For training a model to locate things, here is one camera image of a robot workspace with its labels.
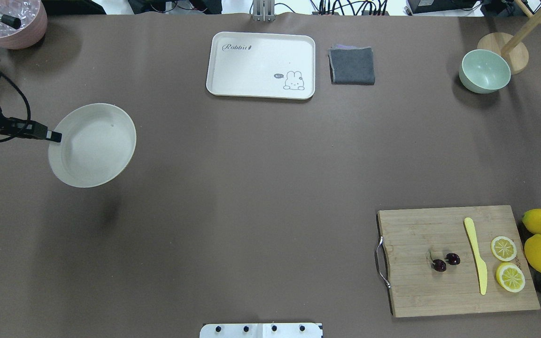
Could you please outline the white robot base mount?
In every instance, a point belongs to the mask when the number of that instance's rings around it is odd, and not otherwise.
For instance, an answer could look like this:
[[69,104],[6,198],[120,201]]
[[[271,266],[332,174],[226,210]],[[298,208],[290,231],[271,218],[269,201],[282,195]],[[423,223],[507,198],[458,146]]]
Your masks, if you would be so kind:
[[200,338],[322,338],[321,323],[210,323]]

